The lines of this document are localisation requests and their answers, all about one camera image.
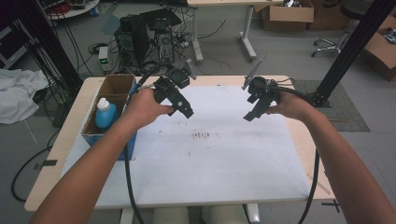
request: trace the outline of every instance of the finger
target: finger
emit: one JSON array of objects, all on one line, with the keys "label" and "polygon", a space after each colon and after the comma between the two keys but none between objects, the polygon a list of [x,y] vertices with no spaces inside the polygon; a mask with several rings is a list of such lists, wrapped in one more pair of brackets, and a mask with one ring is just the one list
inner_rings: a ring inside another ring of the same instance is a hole
[{"label": "finger", "polygon": [[270,106],[266,111],[266,114],[277,114],[277,106]]},{"label": "finger", "polygon": [[169,114],[172,113],[175,109],[170,105],[163,105],[161,106],[161,113],[162,114]]}]

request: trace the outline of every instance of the white bottle cap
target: white bottle cap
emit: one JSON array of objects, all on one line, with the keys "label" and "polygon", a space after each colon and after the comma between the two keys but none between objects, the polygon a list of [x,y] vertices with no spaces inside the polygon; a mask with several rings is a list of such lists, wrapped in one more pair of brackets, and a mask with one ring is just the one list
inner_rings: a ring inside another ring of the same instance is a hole
[{"label": "white bottle cap", "polygon": [[107,111],[110,108],[110,103],[106,100],[106,98],[101,98],[97,104],[98,110]]},{"label": "white bottle cap", "polygon": [[293,6],[293,3],[294,3],[294,1],[293,1],[293,0],[290,0],[286,5],[287,5],[288,7],[291,7],[291,6]]}]

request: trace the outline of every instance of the desk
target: desk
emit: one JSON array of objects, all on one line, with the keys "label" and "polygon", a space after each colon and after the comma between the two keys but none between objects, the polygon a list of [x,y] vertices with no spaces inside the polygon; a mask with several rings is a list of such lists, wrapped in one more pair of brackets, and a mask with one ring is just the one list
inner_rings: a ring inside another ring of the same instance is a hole
[{"label": "desk", "polygon": [[[286,77],[266,77],[275,80],[284,80]],[[151,77],[148,83],[155,80],[156,77]],[[96,90],[101,86],[103,82],[102,77],[92,77],[85,80],[80,93],[70,110],[70,113],[62,127],[59,136],[54,143],[52,151],[48,156],[48,160],[56,160],[55,166],[45,166],[41,170],[41,173],[35,182],[35,185],[27,199],[25,208],[28,211],[35,211],[38,206],[43,202],[44,198],[48,195],[50,190],[59,181],[61,171],[64,167],[65,160],[73,147],[76,137],[79,134],[81,122],[84,120],[87,111],[91,105],[91,101],[95,95]],[[223,85],[234,85],[242,86],[244,78],[242,76],[222,76],[222,77],[198,77],[196,81],[191,83],[192,86],[214,86],[218,84]],[[311,183],[314,157],[315,157],[315,145],[310,137],[308,130],[305,126],[297,120],[286,119],[286,124],[290,130],[292,142],[295,145],[298,157],[303,166],[304,173],[308,180],[308,184]],[[323,167],[320,166],[318,187],[315,194],[315,199],[333,199],[334,195],[332,189],[327,180],[327,177],[323,173]]]},{"label": "desk", "polygon": [[94,7],[96,7],[99,4],[99,0],[88,0],[85,3],[85,7],[81,9],[74,9],[70,8],[70,10],[64,14],[49,14],[48,17],[50,20],[61,20],[61,19],[66,19],[70,17],[75,17],[77,15],[80,15],[82,13],[85,13],[87,11],[90,11]]},{"label": "desk", "polygon": [[196,10],[198,7],[213,7],[213,6],[229,6],[229,5],[248,5],[247,7],[247,20],[243,32],[239,32],[241,35],[242,44],[245,46],[249,55],[249,60],[252,62],[257,58],[257,54],[251,47],[250,41],[248,40],[248,30],[250,27],[250,21],[253,14],[254,5],[273,5],[282,3],[281,0],[188,0],[187,3],[193,8],[193,34],[192,34],[192,47],[195,53],[195,59],[197,63],[201,63],[204,57],[201,52],[201,48],[198,42],[198,21],[196,17]]}]

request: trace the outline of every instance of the table leg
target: table leg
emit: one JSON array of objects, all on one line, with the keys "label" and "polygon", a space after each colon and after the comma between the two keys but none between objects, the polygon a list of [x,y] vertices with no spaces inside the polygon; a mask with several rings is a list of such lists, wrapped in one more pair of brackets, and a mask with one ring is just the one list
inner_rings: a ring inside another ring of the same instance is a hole
[{"label": "table leg", "polygon": [[196,10],[198,7],[193,8],[193,34],[192,34],[192,47],[194,48],[195,52],[195,60],[197,63],[201,63],[204,60],[202,56],[201,48],[198,43],[198,20]]},{"label": "table leg", "polygon": [[248,41],[248,30],[250,28],[251,17],[253,15],[253,8],[254,8],[254,6],[248,6],[247,20],[245,23],[245,31],[239,32],[239,34],[241,35],[242,43],[244,44],[245,48],[247,49],[247,53],[249,55],[250,62],[253,62],[253,60],[257,59],[257,54],[254,51],[253,47],[251,47],[250,41]]},{"label": "table leg", "polygon": [[250,224],[261,223],[259,206],[256,203],[247,203],[247,218]]},{"label": "table leg", "polygon": [[134,209],[122,209],[120,224],[134,224]]}]

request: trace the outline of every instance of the office chair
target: office chair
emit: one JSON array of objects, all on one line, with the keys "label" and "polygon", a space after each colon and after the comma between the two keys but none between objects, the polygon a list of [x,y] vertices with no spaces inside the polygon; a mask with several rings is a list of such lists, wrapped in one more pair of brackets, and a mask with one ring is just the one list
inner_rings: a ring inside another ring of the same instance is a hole
[{"label": "office chair", "polygon": [[315,55],[323,50],[337,50],[338,53],[341,52],[342,48],[344,47],[345,43],[347,42],[347,38],[349,34],[351,34],[356,27],[356,24],[364,17],[367,10],[369,9],[372,3],[368,2],[367,0],[346,0],[343,5],[341,5],[340,11],[342,14],[347,16],[348,18],[352,19],[349,23],[348,27],[345,29],[343,35],[339,38],[337,43],[332,42],[331,40],[320,38],[314,42],[314,45],[317,46],[320,42],[325,42],[329,46],[326,48],[319,48],[316,49],[311,56],[315,57]]}]

